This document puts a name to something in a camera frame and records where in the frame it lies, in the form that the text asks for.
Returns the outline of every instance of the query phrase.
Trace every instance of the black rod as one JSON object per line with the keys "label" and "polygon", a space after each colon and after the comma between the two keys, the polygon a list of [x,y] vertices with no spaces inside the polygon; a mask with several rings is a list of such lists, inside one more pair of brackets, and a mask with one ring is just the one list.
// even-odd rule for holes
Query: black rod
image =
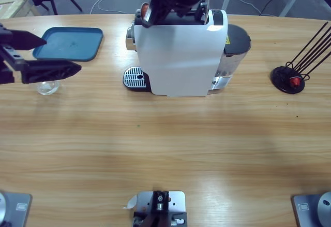
{"label": "black rod", "polygon": [[331,30],[331,27],[329,27],[329,29],[327,29],[327,31],[320,37],[320,39],[313,45],[313,47],[311,47],[311,49],[304,55],[304,57],[294,66],[294,69],[296,69],[297,67],[300,67],[302,64],[302,61],[306,59],[306,57],[312,52],[314,51],[315,47],[319,44],[319,42],[325,37],[326,34],[329,33],[329,31]]}
{"label": "black rod", "polygon": [[312,54],[313,56],[311,58],[307,58],[308,60],[303,63],[299,68],[297,68],[297,71],[299,73],[302,73],[302,71],[304,71],[310,64],[312,64],[317,58],[320,57],[320,55],[328,48],[330,47],[331,43],[331,37],[329,37],[329,39],[324,39],[323,42],[320,43],[320,45],[314,50],[314,54]]}
{"label": "black rod", "polygon": [[323,26],[316,32],[316,34],[312,37],[312,39],[306,44],[306,46],[304,46],[304,48],[296,55],[296,57],[294,57],[294,59],[290,62],[293,63],[295,61],[295,59],[298,58],[299,55],[301,55],[301,53],[303,52],[303,50],[305,50],[305,48],[310,45],[310,43],[315,39],[315,37],[322,31],[322,29],[328,24],[328,22],[325,22],[323,24]]}
{"label": "black rod", "polygon": [[314,71],[322,62],[324,62],[329,56],[331,55],[331,51],[319,62],[317,63],[306,75],[303,77],[303,80],[305,79],[306,76],[309,76],[311,72]]}
{"label": "black rod", "polygon": [[331,46],[331,39],[326,42],[320,49],[318,54],[316,54],[305,66],[301,67],[301,69],[298,71],[299,73],[302,73],[305,69],[307,69],[317,58],[319,58],[329,47]]}
{"label": "black rod", "polygon": [[294,68],[295,68],[295,70],[300,70],[301,68],[302,68],[302,66],[305,66],[305,64],[307,64],[307,61],[310,59],[310,57],[311,56],[314,56],[315,54],[316,54],[316,52],[319,50],[319,48],[325,43],[325,42],[327,42],[328,40],[329,40],[329,38],[331,37],[331,33],[329,34],[329,35],[327,35],[327,37],[326,38],[324,38],[323,40],[322,40],[322,42],[321,43],[316,43],[316,44],[318,44],[317,45],[317,48],[315,48],[315,46],[316,45],[314,45],[314,49],[313,50],[310,50],[309,52],[309,55],[305,55],[305,57],[304,57],[304,59],[302,60],[302,61],[300,61],[300,64],[299,64],[299,66],[295,66]]}

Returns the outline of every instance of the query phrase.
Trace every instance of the wooden crate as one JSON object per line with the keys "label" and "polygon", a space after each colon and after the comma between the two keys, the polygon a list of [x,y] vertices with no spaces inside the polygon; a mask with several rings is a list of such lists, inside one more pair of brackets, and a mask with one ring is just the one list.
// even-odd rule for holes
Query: wooden crate
{"label": "wooden crate", "polygon": [[31,0],[0,0],[0,19],[40,16]]}

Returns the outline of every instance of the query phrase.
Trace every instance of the blue tray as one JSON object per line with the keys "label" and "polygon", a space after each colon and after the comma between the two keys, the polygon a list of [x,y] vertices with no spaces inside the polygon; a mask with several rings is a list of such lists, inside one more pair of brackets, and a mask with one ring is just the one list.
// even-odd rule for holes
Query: blue tray
{"label": "blue tray", "polygon": [[87,62],[97,55],[103,33],[99,28],[53,27],[42,38],[47,44],[35,48],[35,58]]}

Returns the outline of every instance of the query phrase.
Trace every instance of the chair leg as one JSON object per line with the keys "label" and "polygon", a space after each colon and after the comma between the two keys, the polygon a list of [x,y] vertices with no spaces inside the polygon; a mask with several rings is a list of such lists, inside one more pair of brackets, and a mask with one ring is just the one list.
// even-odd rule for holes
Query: chair leg
{"label": "chair leg", "polygon": [[54,15],[57,15],[57,10],[56,10],[56,7],[55,7],[54,0],[50,0],[50,2],[51,2],[51,5],[52,5],[52,8],[53,8]]}
{"label": "chair leg", "polygon": [[49,8],[47,6],[44,5],[44,3],[40,3],[40,5],[45,8],[47,11],[49,11]]}
{"label": "chair leg", "polygon": [[74,0],[70,0],[70,1],[78,8],[78,10],[83,11],[82,8],[77,4],[76,1],[74,1]]}

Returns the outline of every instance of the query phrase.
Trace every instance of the metal bolt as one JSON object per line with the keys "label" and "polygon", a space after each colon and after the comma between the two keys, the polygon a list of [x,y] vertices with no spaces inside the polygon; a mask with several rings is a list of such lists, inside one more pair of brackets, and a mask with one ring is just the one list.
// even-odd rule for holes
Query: metal bolt
{"label": "metal bolt", "polygon": [[163,210],[163,204],[158,203],[156,209],[157,210]]}

